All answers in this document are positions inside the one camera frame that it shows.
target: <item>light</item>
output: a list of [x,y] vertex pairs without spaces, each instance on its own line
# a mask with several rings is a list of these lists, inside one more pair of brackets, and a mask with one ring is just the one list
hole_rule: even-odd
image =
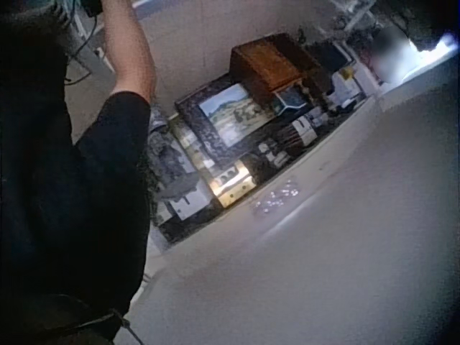
[[250,180],[252,178],[251,175],[249,174],[249,170],[246,167],[241,167],[239,172],[238,172],[238,175],[236,175],[234,178],[232,178],[229,181],[227,181],[224,185],[222,185],[220,187],[217,187],[217,188],[212,188],[211,187],[212,190],[213,190],[214,195],[215,196],[221,195],[221,193],[226,188],[231,187],[233,185],[236,185],[243,178],[246,178],[244,182],[246,182],[247,180]]
[[418,54],[418,65],[417,67],[407,72],[403,80],[410,77],[412,74],[419,71],[420,69],[429,66],[435,63],[436,61],[439,61],[450,52],[453,52],[454,50],[457,50],[459,48],[458,44],[452,40],[452,36],[448,34],[445,34],[440,39],[439,43],[436,45],[436,48],[434,48],[433,50],[423,50],[421,52],[418,52],[417,47],[411,41],[410,47]]

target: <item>white surface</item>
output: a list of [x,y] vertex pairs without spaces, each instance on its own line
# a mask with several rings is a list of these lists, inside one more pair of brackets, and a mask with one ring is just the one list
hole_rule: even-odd
[[133,329],[146,344],[424,344],[459,294],[456,94],[387,112],[276,226],[235,224],[255,236],[225,259],[183,280],[167,268]]
[[[280,177],[260,188],[254,196],[242,201],[204,229],[176,244],[165,254],[165,259],[179,275],[186,276],[210,265],[229,250],[273,227],[313,195],[346,162],[359,143],[374,129],[379,114],[375,108],[375,100],[371,98],[330,137],[289,167]],[[291,176],[297,180],[302,190],[299,199],[262,221],[255,218],[251,205]]]

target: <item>blurred object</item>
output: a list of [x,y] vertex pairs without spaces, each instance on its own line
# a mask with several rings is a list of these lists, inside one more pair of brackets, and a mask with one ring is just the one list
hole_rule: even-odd
[[161,182],[162,188],[154,195],[156,200],[179,200],[195,190],[199,176],[171,133],[153,131],[147,143],[150,170]]
[[387,16],[418,51],[435,49],[446,33],[458,36],[459,7],[454,0],[441,4],[432,0],[380,0],[372,11]]
[[298,111],[305,107],[310,107],[308,100],[301,92],[301,87],[293,85],[283,91],[275,92],[272,101],[272,108],[276,116],[282,116],[286,111]]
[[267,139],[258,146],[259,153],[276,169],[280,169],[290,159],[285,150],[273,139]]
[[241,160],[237,160],[231,167],[222,171],[208,156],[197,136],[180,116],[174,116],[170,126],[201,177],[208,183],[224,208],[255,188],[252,176]]
[[173,217],[173,214],[167,209],[166,203],[159,201],[157,203],[157,212],[155,216],[155,225],[160,226],[165,222],[169,221]]
[[14,1],[4,5],[0,13],[2,30],[19,35],[57,37],[70,21],[70,14],[58,0]]
[[253,152],[260,142],[308,110],[306,107],[276,116],[269,106],[255,102],[231,75],[223,75],[176,101],[176,107],[207,155],[221,169]]
[[256,187],[250,172],[241,160],[210,181],[209,186],[224,208],[229,207]]
[[[317,107],[316,109],[320,109],[318,119],[320,119],[320,125],[322,125],[321,108]],[[292,157],[297,157],[303,153],[305,148],[313,143],[316,138],[318,138],[318,135],[307,116],[299,117],[274,136],[280,148]]]
[[208,206],[212,199],[213,196],[209,188],[202,180],[199,180],[198,184],[195,184],[194,191],[183,195],[176,201],[171,201],[170,204],[179,218],[186,220]]
[[332,87],[330,73],[289,35],[276,34],[267,37],[267,40],[302,73],[303,85],[310,89],[317,102],[324,104],[323,94]]
[[252,212],[257,218],[275,213],[299,193],[298,184],[291,178],[253,203]]
[[80,0],[80,3],[88,17],[95,17],[102,13],[101,0]]
[[353,75],[353,68],[346,68],[332,75],[333,93],[329,94],[328,98],[335,107],[343,106],[345,102],[355,98],[362,92]]
[[167,119],[163,114],[158,102],[152,102],[152,109],[150,111],[149,133],[167,127]]
[[306,50],[332,74],[348,65],[352,59],[333,41],[316,42],[313,45],[306,47]]

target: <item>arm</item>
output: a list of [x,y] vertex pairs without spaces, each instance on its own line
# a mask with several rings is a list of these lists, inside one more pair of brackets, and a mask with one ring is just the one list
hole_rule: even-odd
[[132,91],[150,103],[155,91],[155,67],[130,0],[101,0],[107,53],[115,69],[112,94]]

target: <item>photo frame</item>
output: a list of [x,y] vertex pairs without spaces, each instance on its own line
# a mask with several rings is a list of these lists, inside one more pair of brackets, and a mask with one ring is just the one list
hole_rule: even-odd
[[272,133],[287,126],[307,111],[307,109],[301,109],[283,114],[283,116],[274,116],[253,132],[238,138],[238,140],[232,140],[231,143],[233,144],[228,145],[229,141],[227,140],[226,143],[226,140],[221,136],[222,133],[219,134],[215,124],[211,122],[203,110],[202,104],[237,83],[237,80],[226,74],[175,102],[179,115],[183,117],[185,123],[202,142],[210,158],[222,168],[234,164],[235,161],[252,151]]

